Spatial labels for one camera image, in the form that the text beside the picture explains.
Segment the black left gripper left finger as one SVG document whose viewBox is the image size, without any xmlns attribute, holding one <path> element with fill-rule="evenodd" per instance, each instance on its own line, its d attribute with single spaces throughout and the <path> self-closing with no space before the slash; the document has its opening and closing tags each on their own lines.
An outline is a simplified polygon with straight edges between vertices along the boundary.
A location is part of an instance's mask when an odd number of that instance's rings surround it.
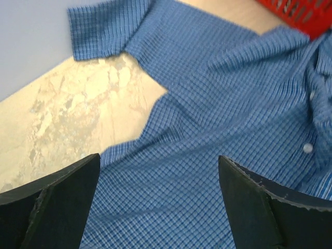
<svg viewBox="0 0 332 249">
<path fill-rule="evenodd" d="M 1 248 L 79 248 L 100 155 L 1 193 Z"/>
</svg>

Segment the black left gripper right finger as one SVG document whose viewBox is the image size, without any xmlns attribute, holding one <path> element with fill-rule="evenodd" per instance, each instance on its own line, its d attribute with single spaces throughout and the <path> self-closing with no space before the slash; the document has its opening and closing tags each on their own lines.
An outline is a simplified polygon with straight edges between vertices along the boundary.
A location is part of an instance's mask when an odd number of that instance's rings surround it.
<svg viewBox="0 0 332 249">
<path fill-rule="evenodd" d="M 218 172 L 236 248 L 331 248 L 331 201 L 282 186 L 224 156 Z"/>
</svg>

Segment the blue plaid shirt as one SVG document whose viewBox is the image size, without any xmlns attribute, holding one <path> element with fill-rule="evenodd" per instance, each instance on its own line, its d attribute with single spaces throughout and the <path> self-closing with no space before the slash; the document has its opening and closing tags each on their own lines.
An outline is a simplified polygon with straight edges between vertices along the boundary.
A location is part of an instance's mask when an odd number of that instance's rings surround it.
<svg viewBox="0 0 332 249">
<path fill-rule="evenodd" d="M 331 33 L 258 35 L 177 1 L 67 13 L 75 60 L 127 52 L 167 89 L 138 139 L 102 153 L 81 248 L 234 248 L 220 155 L 331 199 Z"/>
</svg>

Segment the red plastic basket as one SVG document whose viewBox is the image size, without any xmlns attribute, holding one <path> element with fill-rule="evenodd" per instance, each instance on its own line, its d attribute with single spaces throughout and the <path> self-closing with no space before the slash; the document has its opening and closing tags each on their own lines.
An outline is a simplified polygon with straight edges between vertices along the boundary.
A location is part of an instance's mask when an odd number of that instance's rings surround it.
<svg viewBox="0 0 332 249">
<path fill-rule="evenodd" d="M 315 40 L 331 34 L 331 0 L 257 0 L 264 8 Z"/>
</svg>

